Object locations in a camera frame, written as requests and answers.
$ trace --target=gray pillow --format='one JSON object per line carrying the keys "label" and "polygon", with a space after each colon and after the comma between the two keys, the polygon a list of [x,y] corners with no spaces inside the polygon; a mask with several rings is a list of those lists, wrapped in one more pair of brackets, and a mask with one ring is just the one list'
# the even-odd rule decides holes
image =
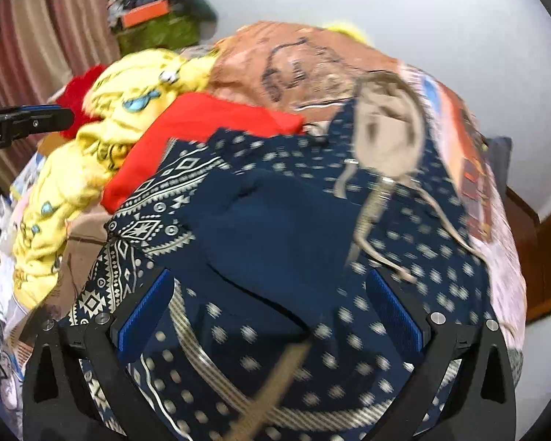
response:
{"label": "gray pillow", "polygon": [[488,163],[494,172],[496,188],[502,200],[506,197],[508,182],[508,168],[512,153],[512,139],[505,136],[488,139]]}

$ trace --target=blue gripper pad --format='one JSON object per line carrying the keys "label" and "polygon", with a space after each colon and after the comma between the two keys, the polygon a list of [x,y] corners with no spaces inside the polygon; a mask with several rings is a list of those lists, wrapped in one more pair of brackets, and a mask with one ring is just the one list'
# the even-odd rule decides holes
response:
{"label": "blue gripper pad", "polygon": [[41,104],[41,105],[23,105],[21,109],[24,111],[44,111],[51,109],[61,109],[59,104]]}
{"label": "blue gripper pad", "polygon": [[420,362],[431,337],[426,312],[420,303],[405,293],[385,268],[368,274],[365,291],[403,361]]}
{"label": "blue gripper pad", "polygon": [[[110,335],[115,344],[116,355],[119,361],[126,365],[135,362],[143,352],[145,345],[149,341],[153,330],[159,323],[162,314],[168,307],[173,296],[174,279],[169,270],[165,269],[157,276],[150,288],[145,288],[146,292],[142,295],[139,291],[130,295],[130,297],[140,298],[132,313],[127,314],[128,318],[122,323],[121,317],[117,317],[116,322],[120,322],[120,327],[112,326]],[[125,299],[120,308],[124,308],[125,303],[130,307],[130,300]]]}

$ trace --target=red cloth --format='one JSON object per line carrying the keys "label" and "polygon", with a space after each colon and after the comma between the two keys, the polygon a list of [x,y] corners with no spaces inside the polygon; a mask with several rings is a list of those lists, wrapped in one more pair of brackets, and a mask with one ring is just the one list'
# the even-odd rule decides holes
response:
{"label": "red cloth", "polygon": [[81,126],[99,120],[98,117],[88,116],[82,109],[84,97],[94,85],[98,77],[104,72],[106,66],[96,64],[81,76],[76,76],[68,82],[65,91],[55,102],[61,107],[68,107],[73,112],[73,124],[69,129],[59,133],[67,139],[75,139]]}
{"label": "red cloth", "polygon": [[102,206],[114,213],[157,171],[169,139],[207,141],[218,128],[249,131],[259,137],[297,134],[304,117],[264,107],[231,103],[206,93],[178,97],[142,135],[104,189]]}

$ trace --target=pile of clothes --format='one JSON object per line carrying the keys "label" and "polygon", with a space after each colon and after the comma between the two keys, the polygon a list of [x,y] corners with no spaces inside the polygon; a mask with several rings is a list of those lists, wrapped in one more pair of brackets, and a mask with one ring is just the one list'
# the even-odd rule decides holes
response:
{"label": "pile of clothes", "polygon": [[176,436],[361,439],[414,368],[367,295],[380,266],[429,313],[497,319],[518,380],[514,242],[473,115],[431,76],[342,29],[260,22],[190,60],[128,55],[82,110],[97,122],[46,159],[22,214],[14,298],[27,326],[76,325],[169,269],[127,369]]}

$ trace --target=metal screw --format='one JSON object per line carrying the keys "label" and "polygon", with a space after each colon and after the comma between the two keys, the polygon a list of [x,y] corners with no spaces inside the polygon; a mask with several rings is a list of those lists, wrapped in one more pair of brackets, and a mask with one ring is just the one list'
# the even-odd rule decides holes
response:
{"label": "metal screw", "polygon": [[105,325],[110,320],[110,314],[107,312],[102,312],[96,315],[96,323],[98,325]]}
{"label": "metal screw", "polygon": [[497,331],[500,327],[498,326],[498,323],[495,321],[495,320],[486,320],[486,326],[492,330],[492,331]]}
{"label": "metal screw", "polygon": [[49,319],[43,322],[43,330],[44,331],[50,331],[51,328],[55,326],[55,320]]}
{"label": "metal screw", "polygon": [[437,325],[443,325],[443,323],[447,321],[447,319],[445,318],[445,315],[443,315],[440,312],[432,313],[431,320],[433,321],[433,323],[436,323]]}

